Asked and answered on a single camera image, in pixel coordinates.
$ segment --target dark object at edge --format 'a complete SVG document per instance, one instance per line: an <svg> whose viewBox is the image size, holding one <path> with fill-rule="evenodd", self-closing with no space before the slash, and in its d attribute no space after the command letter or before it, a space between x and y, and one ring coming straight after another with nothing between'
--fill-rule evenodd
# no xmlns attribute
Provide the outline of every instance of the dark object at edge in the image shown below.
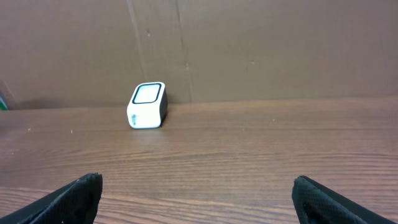
<svg viewBox="0 0 398 224"><path fill-rule="evenodd" d="M301 224L395 224L314 180L294 180L292 199Z"/></svg>
<svg viewBox="0 0 398 224"><path fill-rule="evenodd" d="M86 174L26 207L0 218L0 224L91 224L102 194L102 175Z"/></svg>

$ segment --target wood grain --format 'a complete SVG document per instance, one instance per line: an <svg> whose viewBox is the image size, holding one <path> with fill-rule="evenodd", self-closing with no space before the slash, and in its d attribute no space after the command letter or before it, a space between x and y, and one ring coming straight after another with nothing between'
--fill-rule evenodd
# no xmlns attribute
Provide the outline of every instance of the wood grain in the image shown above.
<svg viewBox="0 0 398 224"><path fill-rule="evenodd" d="M125 113L1 112L0 217L99 172L96 223L298 223L298 175L398 222L398 98L171 105L138 131Z"/></svg>

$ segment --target white cube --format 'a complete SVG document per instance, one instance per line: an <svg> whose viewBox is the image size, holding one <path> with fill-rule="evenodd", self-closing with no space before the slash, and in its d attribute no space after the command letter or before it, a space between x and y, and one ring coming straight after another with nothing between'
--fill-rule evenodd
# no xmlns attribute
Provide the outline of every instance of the white cube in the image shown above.
<svg viewBox="0 0 398 224"><path fill-rule="evenodd" d="M142 83L136 87L127 106L127 119L132 128L158 128L166 114L167 95L164 83Z"/></svg>

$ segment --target wooden table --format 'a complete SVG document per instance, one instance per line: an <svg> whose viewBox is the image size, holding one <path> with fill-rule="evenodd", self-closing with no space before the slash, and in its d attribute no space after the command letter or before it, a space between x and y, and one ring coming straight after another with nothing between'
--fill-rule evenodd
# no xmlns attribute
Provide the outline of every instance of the wooden table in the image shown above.
<svg viewBox="0 0 398 224"><path fill-rule="evenodd" d="M0 113L0 217L89 172L96 223L298 223L299 175L398 222L398 98L171 105L147 130L125 107Z"/></svg>

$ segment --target brown backdrop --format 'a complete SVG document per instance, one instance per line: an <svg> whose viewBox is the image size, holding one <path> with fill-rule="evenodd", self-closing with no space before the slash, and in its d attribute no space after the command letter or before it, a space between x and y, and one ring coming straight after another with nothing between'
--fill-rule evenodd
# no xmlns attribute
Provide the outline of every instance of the brown backdrop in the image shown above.
<svg viewBox="0 0 398 224"><path fill-rule="evenodd" d="M2 0L0 80L22 109L149 81L175 103L396 95L397 21L393 0Z"/></svg>

